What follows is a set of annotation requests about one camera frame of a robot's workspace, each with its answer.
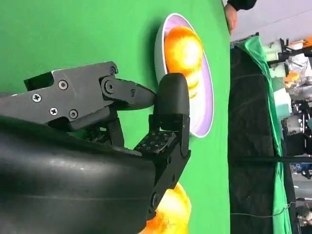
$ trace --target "black sleeve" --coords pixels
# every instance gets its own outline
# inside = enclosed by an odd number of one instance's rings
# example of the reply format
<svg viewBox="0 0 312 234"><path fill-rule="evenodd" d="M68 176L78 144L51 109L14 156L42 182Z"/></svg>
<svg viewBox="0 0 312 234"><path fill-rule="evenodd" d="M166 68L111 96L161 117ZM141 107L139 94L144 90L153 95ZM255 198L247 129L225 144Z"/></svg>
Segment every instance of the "black sleeve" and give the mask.
<svg viewBox="0 0 312 234"><path fill-rule="evenodd" d="M236 11L249 10L254 7L257 0L228 0L228 4L232 5Z"/></svg>

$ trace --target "robotic arm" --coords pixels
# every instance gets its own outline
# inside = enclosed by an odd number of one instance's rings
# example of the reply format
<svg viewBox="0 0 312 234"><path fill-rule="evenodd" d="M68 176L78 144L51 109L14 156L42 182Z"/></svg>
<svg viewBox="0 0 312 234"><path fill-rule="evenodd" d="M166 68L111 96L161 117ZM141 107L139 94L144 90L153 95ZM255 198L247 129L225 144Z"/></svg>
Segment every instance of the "robotic arm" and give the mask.
<svg viewBox="0 0 312 234"><path fill-rule="evenodd" d="M56 70L1 95L1 234L137 234L155 216L191 154L186 79L166 75L155 95L117 72ZM124 148L117 110L153 104L149 132ZM79 129L85 140L67 134Z"/></svg>

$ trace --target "white bowl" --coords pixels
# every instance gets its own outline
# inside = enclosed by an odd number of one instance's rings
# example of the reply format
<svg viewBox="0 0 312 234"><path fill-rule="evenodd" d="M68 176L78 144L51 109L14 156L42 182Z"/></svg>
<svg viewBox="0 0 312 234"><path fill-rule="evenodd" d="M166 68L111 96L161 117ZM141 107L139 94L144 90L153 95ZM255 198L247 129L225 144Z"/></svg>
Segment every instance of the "white bowl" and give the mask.
<svg viewBox="0 0 312 234"><path fill-rule="evenodd" d="M180 14L170 14L158 30L155 41L155 71L158 83L168 73L164 41L170 30L177 26L193 27ZM204 52L201 65L201 79L198 84L197 95L190 99L190 132L196 137L205 137L211 129L214 117L214 91L207 57Z"/></svg>

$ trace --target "green fabric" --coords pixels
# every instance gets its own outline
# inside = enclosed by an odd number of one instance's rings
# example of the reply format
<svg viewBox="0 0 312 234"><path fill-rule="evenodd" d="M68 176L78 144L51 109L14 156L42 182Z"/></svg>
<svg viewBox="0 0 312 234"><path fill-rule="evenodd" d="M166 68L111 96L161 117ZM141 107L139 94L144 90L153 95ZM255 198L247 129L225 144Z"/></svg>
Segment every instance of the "green fabric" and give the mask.
<svg viewBox="0 0 312 234"><path fill-rule="evenodd" d="M281 134L278 124L278 118L275 109L272 78L267 64L267 57L262 48L260 37L252 37L245 42L238 45L239 48L247 52L260 67L262 73L266 77L268 84L268 104L271 119L272 136L274 147L279 156L282 155ZM275 169L275 184L274 184L274 201L273 214L280 213L287 206L287 197L284 187L284 173L283 164L278 163ZM291 223L288 210L282 214L273 217L273 231L274 234L291 234Z"/></svg>
<svg viewBox="0 0 312 234"><path fill-rule="evenodd" d="M172 12L182 14L200 36L214 84L214 123L205 138L191 138L192 156L180 179L192 203L189 231L229 234L230 36L221 1L4 0L0 92L23 92L26 78L102 61L117 64L118 78L156 90L156 33ZM119 112L126 147L148 132L152 110Z"/></svg>

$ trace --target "orange ball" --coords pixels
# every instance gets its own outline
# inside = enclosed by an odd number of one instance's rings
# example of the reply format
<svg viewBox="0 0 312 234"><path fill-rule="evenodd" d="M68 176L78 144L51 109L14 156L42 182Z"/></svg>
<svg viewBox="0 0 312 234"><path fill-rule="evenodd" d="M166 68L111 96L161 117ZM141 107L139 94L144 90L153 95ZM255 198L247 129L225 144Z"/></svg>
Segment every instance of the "orange ball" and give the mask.
<svg viewBox="0 0 312 234"><path fill-rule="evenodd" d="M200 38L190 28L173 28L164 42L165 60L170 73L179 72L185 77L201 68L204 48Z"/></svg>
<svg viewBox="0 0 312 234"><path fill-rule="evenodd" d="M167 189L157 210L156 216L147 221L140 234L188 234L191 203L183 187Z"/></svg>

